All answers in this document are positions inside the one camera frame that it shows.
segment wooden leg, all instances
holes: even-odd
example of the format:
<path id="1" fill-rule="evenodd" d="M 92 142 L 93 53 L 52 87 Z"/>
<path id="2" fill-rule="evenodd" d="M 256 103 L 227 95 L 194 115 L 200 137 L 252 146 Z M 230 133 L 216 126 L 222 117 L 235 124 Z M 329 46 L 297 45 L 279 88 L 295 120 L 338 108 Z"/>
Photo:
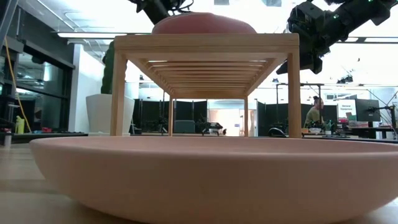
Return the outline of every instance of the wooden leg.
<path id="1" fill-rule="evenodd" d="M 300 54 L 294 50 L 287 57 L 289 81 L 289 137 L 301 138 Z"/>
<path id="2" fill-rule="evenodd" d="M 244 99 L 244 137 L 249 137 L 249 102 L 248 97 Z"/>
<path id="3" fill-rule="evenodd" d="M 112 83 L 111 136 L 121 136 L 123 134 L 124 79 L 126 77 L 126 69 L 126 56 L 115 51 Z"/>
<path id="4" fill-rule="evenodd" d="M 174 112 L 174 99 L 170 96 L 170 103 L 169 103 L 169 136 L 173 136 L 173 115 Z"/>

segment pink bowl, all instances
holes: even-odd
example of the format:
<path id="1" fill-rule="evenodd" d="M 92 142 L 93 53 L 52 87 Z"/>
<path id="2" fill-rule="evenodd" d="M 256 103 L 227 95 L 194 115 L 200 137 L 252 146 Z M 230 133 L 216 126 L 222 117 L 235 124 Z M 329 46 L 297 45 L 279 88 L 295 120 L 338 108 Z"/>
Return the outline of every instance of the pink bowl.
<path id="1" fill-rule="evenodd" d="M 39 139 L 59 192 L 144 223 L 333 223 L 398 196 L 398 147 L 271 138 Z"/>
<path id="2" fill-rule="evenodd" d="M 255 34 L 249 24 L 211 13 L 192 12 L 168 17 L 155 25 L 152 34 Z"/>

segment green plant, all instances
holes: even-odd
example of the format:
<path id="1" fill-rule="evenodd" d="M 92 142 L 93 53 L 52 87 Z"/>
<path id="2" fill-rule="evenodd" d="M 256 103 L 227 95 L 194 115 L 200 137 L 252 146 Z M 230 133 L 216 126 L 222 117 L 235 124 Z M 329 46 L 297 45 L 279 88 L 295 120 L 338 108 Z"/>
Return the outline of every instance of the green plant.
<path id="1" fill-rule="evenodd" d="M 105 64 L 104 77 L 102 78 L 101 94 L 112 94 L 114 42 L 109 44 L 109 49 L 103 58 Z"/>

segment wooden stool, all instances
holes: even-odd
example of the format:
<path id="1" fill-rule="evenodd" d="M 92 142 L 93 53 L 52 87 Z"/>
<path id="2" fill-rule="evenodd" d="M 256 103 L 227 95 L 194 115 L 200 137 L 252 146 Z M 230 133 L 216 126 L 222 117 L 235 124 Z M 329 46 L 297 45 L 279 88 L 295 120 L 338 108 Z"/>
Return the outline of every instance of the wooden stool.
<path id="1" fill-rule="evenodd" d="M 114 46 L 113 136 L 122 135 L 127 60 L 170 95 L 169 136 L 174 99 L 242 99 L 248 137 L 248 96 L 287 59 L 289 137 L 301 138 L 298 34 L 125 35 Z"/>

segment white planter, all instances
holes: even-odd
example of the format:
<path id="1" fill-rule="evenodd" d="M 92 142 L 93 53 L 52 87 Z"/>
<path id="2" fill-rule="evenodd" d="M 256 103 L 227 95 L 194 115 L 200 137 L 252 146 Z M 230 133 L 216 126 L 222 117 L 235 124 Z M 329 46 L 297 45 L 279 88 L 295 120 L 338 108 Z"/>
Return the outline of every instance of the white planter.
<path id="1" fill-rule="evenodd" d="M 112 95 L 95 94 L 86 97 L 88 124 L 91 135 L 109 135 L 111 132 Z M 129 135 L 134 111 L 134 100 L 124 97 L 123 135 Z"/>

